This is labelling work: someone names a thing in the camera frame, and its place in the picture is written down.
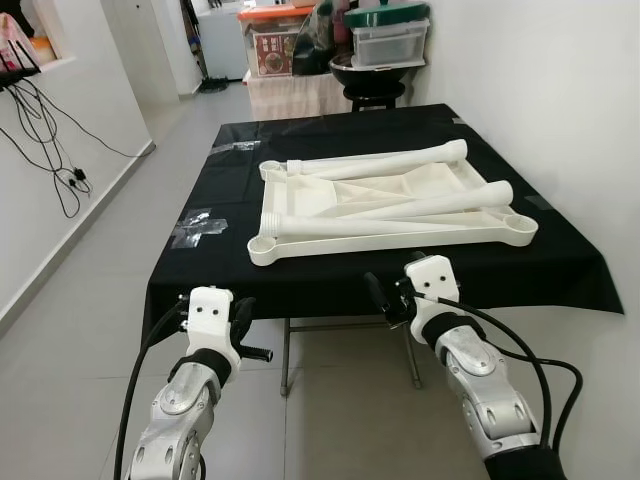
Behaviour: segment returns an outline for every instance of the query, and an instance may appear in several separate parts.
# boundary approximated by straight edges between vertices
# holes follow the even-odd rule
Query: tiled floor
[[[197,97],[0,340],[0,478],[111,478],[146,281],[218,128],[246,120],[241,85]],[[249,335],[275,358],[246,361],[225,388],[203,446],[209,478],[486,478],[441,370],[420,351],[425,387],[414,390],[397,333],[294,334],[288,400],[282,321],[256,322]],[[175,336],[148,356],[127,456],[185,348]]]

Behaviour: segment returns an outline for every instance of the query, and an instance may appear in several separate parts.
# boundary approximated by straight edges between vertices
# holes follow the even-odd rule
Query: green lid
[[[381,27],[396,23],[415,22],[429,15],[429,5],[424,2],[394,3],[380,0],[380,6],[356,8],[344,14],[344,24],[349,28]]]

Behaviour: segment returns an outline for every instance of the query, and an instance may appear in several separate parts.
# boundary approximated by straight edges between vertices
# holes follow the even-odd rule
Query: storage box
[[[354,28],[354,68],[411,67],[424,65],[429,20],[382,27]]]
[[[298,32],[312,10],[271,5],[247,8],[238,14],[253,76],[291,75]]]

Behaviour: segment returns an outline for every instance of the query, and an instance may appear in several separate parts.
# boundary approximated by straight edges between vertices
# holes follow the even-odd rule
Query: metal table leg
[[[402,326],[404,331],[404,343],[407,347],[407,356],[409,357],[409,368],[411,368],[411,376],[413,378],[413,385],[417,389],[422,388],[422,381],[420,380],[420,373],[418,372],[418,365],[416,365],[416,357],[413,353],[413,344],[411,343],[411,328],[406,323]]]
[[[282,380],[280,381],[280,395],[289,395],[289,346],[291,343],[291,319],[284,319],[284,347],[282,350]]]

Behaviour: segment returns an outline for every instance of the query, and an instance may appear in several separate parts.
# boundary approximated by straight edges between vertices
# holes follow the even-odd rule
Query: orange lid
[[[249,7],[238,13],[239,20],[252,18],[305,17],[313,11],[313,6],[296,8],[290,3],[286,5],[268,5],[264,7]]]

